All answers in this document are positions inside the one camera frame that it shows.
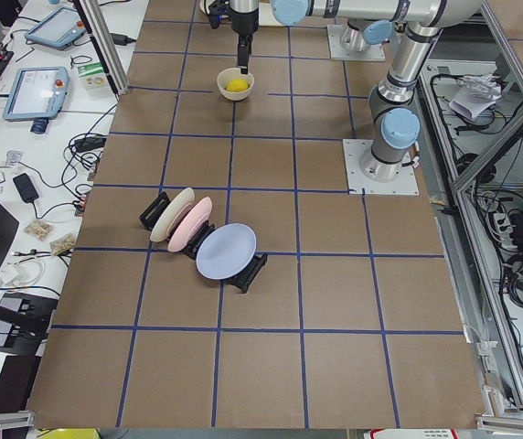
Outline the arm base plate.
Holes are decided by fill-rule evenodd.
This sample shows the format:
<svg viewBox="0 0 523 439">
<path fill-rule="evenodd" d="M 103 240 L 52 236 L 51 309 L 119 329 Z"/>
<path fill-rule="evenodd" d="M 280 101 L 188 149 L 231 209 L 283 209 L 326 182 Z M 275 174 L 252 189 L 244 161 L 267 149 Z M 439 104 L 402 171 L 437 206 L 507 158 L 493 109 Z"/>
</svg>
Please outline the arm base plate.
<svg viewBox="0 0 523 439">
<path fill-rule="evenodd" d="M 383 62 L 386 58 L 382 37 L 369 26 L 353 28 L 348 25 L 328 25 L 327 37 L 330 58 L 347 61 Z"/>
<path fill-rule="evenodd" d="M 371 154 L 369 139 L 344 139 L 343 151 L 350 194 L 383 196 L 419 196 L 415 167 L 406 151 L 399 163 L 378 162 Z"/>
</svg>

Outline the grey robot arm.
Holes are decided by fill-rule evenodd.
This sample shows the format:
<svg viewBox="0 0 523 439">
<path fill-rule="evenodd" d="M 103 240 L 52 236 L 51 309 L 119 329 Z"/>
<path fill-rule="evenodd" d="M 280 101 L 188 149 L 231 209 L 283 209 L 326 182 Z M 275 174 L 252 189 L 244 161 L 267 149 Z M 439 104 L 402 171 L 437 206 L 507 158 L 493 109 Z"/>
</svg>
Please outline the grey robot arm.
<svg viewBox="0 0 523 439">
<path fill-rule="evenodd" d="M 202 9 L 213 29 L 227 18 L 233 32 L 238 35 L 237 67 L 240 73 L 249 72 L 249 60 L 254 33 L 260 25 L 260 3 L 258 1 L 204 1 Z M 275 23 L 290 27 L 298 24 L 315 10 L 313 1 L 271 1 L 269 10 Z M 394 23 L 400 20 L 398 9 L 391 19 L 363 19 L 350 17 L 340 38 L 340 46 L 350 51 L 361 51 L 388 41 Z"/>
<path fill-rule="evenodd" d="M 421 123 L 408 108 L 424 62 L 442 30 L 462 23 L 480 1 L 272 1 L 274 18 L 293 26 L 307 16 L 405 22 L 405 32 L 387 76 L 369 95 L 376 131 L 371 147 L 359 159 L 361 172 L 378 182 L 393 180 Z"/>
</svg>

